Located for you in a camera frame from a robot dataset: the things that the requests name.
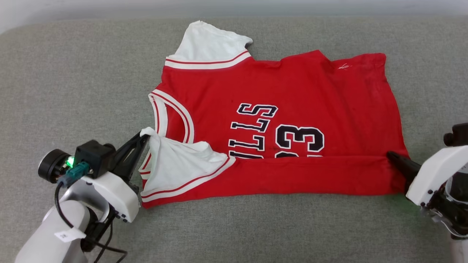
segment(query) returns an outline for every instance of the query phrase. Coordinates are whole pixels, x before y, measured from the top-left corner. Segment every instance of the green led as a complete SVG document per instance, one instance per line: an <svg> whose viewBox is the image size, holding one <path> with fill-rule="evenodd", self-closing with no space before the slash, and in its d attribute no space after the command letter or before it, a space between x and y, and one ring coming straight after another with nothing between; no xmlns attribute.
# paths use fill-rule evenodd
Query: green led
<svg viewBox="0 0 468 263"><path fill-rule="evenodd" d="M68 159L66 160L66 165L67 165L68 167L73 167L73 162L74 162L74 161L75 161L75 157L70 156L70 157L68 157Z"/></svg>

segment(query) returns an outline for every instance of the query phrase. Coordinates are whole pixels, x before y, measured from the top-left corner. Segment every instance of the red jersey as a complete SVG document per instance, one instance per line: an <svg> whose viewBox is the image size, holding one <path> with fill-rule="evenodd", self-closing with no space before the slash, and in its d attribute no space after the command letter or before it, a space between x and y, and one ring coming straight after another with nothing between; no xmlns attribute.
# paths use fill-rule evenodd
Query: red jersey
<svg viewBox="0 0 468 263"><path fill-rule="evenodd" d="M162 82L149 95L156 132L183 143L205 141L236 161L177 196L147 198L146 206L259 193L403 190L403 177L386 159L387 151L408 153L384 54L330 61L311 51L257 61L245 49L251 41L198 21L166 59ZM150 159L140 170L144 179L158 176Z"/></svg>

